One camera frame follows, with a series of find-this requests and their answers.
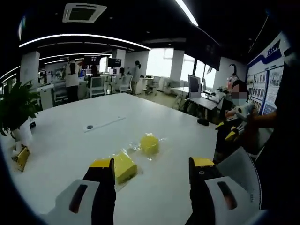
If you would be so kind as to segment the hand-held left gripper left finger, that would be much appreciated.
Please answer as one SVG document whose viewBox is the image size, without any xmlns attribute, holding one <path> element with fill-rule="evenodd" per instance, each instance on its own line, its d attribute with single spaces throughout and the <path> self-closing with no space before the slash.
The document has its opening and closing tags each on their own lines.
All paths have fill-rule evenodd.
<svg viewBox="0 0 300 225">
<path fill-rule="evenodd" d="M 112 225 L 116 201 L 114 159 L 95 160 L 41 218 L 47 225 Z"/>
</svg>

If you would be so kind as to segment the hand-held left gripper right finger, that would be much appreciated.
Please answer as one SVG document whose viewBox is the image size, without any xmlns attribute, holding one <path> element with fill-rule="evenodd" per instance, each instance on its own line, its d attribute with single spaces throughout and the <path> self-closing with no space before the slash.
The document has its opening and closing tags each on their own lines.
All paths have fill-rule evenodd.
<svg viewBox="0 0 300 225">
<path fill-rule="evenodd" d="M 259 211 L 250 193 L 223 176 L 208 158 L 190 157 L 189 184 L 193 225 L 243 225 Z"/>
</svg>

